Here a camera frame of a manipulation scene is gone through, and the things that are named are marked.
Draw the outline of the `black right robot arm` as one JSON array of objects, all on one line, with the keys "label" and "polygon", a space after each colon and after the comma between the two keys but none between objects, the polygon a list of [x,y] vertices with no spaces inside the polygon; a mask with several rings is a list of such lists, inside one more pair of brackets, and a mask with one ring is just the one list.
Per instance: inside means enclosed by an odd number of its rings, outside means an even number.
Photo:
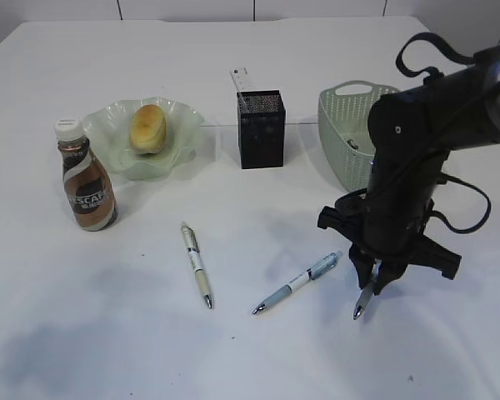
[{"label": "black right robot arm", "polygon": [[318,226],[350,241],[358,283],[375,293],[411,265],[454,278],[461,257],[424,229],[440,217],[433,192],[449,181],[443,173],[449,154],[500,144],[500,46],[475,53],[459,72],[382,96],[367,127],[376,148],[369,184],[325,207]]}]

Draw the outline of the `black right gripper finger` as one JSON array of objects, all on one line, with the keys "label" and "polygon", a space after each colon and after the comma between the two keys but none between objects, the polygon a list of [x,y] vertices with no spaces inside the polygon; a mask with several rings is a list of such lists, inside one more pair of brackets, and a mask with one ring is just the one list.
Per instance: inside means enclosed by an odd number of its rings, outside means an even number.
[{"label": "black right gripper finger", "polygon": [[406,263],[382,261],[378,267],[373,293],[379,295],[389,283],[400,279],[407,268],[408,265]]},{"label": "black right gripper finger", "polygon": [[357,281],[360,288],[365,288],[372,279],[375,257],[365,248],[352,245],[348,256],[357,272]]}]

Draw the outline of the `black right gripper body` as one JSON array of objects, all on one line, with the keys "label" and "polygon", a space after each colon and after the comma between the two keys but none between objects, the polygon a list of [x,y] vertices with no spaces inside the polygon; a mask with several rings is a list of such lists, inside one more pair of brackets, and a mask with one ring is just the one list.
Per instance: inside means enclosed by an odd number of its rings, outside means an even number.
[{"label": "black right gripper body", "polygon": [[379,206],[370,206],[365,188],[340,197],[320,212],[317,226],[331,228],[352,245],[370,251],[375,262],[406,263],[438,270],[447,279],[455,278],[461,257],[423,233],[423,216],[390,216]]}]

